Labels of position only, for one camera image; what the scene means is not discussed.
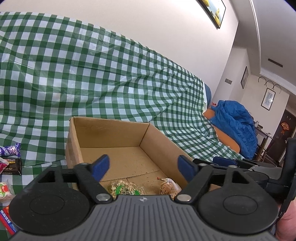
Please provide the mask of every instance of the chocolate bar package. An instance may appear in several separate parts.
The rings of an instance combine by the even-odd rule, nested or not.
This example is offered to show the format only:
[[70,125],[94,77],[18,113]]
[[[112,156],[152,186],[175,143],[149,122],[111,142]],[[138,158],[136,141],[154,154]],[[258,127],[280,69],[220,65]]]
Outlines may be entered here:
[[20,143],[16,143],[13,146],[3,146],[0,147],[0,156],[11,156],[11,155],[17,155],[17,157],[20,157]]
[[3,170],[5,175],[21,175],[22,174],[22,159],[20,157],[2,157],[8,161],[9,165]]

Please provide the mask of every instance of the white wall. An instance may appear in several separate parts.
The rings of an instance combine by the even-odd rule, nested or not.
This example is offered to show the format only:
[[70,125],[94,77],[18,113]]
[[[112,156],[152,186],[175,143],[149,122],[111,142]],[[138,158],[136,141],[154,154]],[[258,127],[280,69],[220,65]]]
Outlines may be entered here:
[[294,109],[294,108],[287,105],[286,110],[289,111],[293,116],[296,117],[296,109]]
[[99,25],[154,49],[216,91],[237,30],[229,0],[217,29],[196,0],[5,0],[0,11],[57,14]]
[[[250,63],[248,53],[245,48],[233,46],[222,74],[219,85],[213,96],[212,101],[218,103],[219,100],[236,100],[241,101],[244,94],[244,89],[241,86],[241,80],[244,75],[244,70],[248,67],[250,71]],[[225,82],[225,79],[232,81],[232,84]]]
[[259,121],[259,125],[263,126],[262,130],[273,136],[283,116],[289,94],[284,90],[279,93],[279,89],[276,89],[272,106],[268,111],[261,106],[267,87],[264,85],[264,81],[258,83],[258,78],[258,76],[249,75],[241,104],[251,113],[254,121]]

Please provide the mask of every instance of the human hand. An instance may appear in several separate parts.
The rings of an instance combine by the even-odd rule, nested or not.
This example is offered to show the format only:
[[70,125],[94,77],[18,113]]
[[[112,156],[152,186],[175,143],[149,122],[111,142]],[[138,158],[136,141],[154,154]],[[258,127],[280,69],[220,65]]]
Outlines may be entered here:
[[275,237],[279,241],[294,241],[296,239],[296,200],[293,200],[288,210],[276,224]]

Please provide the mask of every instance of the metal screw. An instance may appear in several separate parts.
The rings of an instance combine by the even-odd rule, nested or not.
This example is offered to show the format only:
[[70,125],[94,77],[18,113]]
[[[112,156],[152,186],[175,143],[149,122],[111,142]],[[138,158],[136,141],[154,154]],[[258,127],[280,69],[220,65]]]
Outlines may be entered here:
[[105,202],[110,200],[111,196],[107,193],[100,193],[98,195],[96,195],[96,199],[98,199],[101,202]]
[[177,199],[181,202],[188,202],[191,200],[191,196],[188,194],[180,194],[177,196]]

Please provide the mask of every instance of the round black disc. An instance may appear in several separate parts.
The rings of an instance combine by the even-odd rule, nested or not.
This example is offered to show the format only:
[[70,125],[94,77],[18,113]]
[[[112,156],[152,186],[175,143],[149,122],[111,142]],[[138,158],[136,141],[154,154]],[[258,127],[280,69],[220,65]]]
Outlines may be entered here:
[[55,235],[80,224],[89,211],[88,199],[71,188],[34,189],[16,196],[9,206],[12,222],[37,235]]
[[269,229],[277,219],[276,202],[259,186],[223,186],[203,195],[198,212],[212,227],[230,234],[252,235]]

